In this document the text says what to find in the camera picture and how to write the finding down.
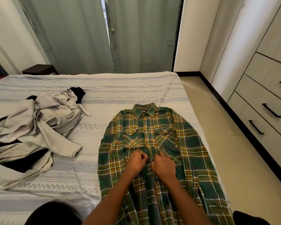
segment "green plaid flannel shirt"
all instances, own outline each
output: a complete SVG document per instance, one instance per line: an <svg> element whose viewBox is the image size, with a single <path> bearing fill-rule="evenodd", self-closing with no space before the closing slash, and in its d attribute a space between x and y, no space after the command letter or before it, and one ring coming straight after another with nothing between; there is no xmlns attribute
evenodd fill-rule
<svg viewBox="0 0 281 225"><path fill-rule="evenodd" d="M182 224L173 199L151 171L165 151L176 163L176 177L213 224L234 224L209 154L198 133L174 110L154 103L120 111L101 141L98 176L102 197L120 179L134 150L149 159L123 199L117 224Z"/></svg>

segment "bed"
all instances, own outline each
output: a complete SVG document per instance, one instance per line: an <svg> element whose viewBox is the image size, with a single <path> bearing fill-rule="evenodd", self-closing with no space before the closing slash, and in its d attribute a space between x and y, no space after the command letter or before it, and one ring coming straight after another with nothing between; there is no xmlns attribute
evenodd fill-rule
<svg viewBox="0 0 281 225"><path fill-rule="evenodd" d="M101 199L97 160L105 129L120 110L132 109L134 104L154 102L157 106L173 108L197 130L210 153L203 129L174 72L10 75L0 80L0 118L8 115L11 103L69 87L83 88L86 94L82 104L92 114L85 115L68 136L72 142L81 144L82 150L75 158L53 155L51 170L11 189L0 190L1 225L24 224L32 211L52 200L71 204L82 219L86 218ZM219 180L227 199L220 177Z"/></svg>

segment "striped blanket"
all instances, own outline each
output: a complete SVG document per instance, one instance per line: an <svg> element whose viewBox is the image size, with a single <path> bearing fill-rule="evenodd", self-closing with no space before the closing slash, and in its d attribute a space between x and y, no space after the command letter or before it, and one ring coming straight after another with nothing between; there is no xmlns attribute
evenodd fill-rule
<svg viewBox="0 0 281 225"><path fill-rule="evenodd" d="M92 116L84 116L68 136L82 145L75 158L53 155L52 169L17 186L0 190L0 224L24 224L40 205L60 200L71 204L81 219L100 202L97 175L98 148L112 118L134 104L154 102L173 108L199 133L207 150L204 132L195 116L180 78L173 72L94 75L10 75L0 80L0 118L12 103L43 92L81 87L82 104Z"/></svg>

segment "dark wooden stool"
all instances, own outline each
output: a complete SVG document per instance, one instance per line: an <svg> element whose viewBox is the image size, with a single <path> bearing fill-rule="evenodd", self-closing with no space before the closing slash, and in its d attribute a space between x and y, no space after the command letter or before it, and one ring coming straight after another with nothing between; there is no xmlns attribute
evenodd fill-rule
<svg viewBox="0 0 281 225"><path fill-rule="evenodd" d="M49 75L51 73L55 73L56 75L59 75L53 65L43 64L34 65L28 69L23 70L22 73L29 75Z"/></svg>

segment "shirt collar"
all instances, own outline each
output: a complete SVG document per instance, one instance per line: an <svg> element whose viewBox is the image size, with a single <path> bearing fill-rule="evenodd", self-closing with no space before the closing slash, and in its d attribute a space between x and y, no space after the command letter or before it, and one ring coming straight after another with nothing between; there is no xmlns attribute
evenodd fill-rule
<svg viewBox="0 0 281 225"><path fill-rule="evenodd" d="M147 109L147 108L149 108L149 110L146 112L146 114L149 114L150 116L154 116L157 110L157 106L155 105L155 103L150 103L146 105L135 104L132 111L135 114L135 116L139 118L143 114L143 112L141 112L140 109Z"/></svg>

